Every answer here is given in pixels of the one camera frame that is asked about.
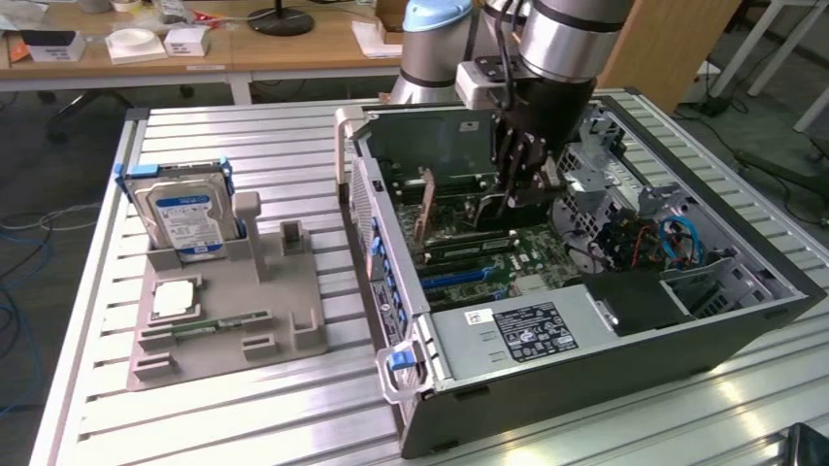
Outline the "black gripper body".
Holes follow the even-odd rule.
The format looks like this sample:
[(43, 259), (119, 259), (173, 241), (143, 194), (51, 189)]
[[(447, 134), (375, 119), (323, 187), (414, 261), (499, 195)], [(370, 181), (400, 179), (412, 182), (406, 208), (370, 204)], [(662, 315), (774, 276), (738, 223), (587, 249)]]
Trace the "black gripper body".
[(582, 121), (594, 87), (595, 79), (581, 83), (518, 80), (513, 106), (499, 112), (498, 129), (530, 134), (549, 145), (565, 145)]

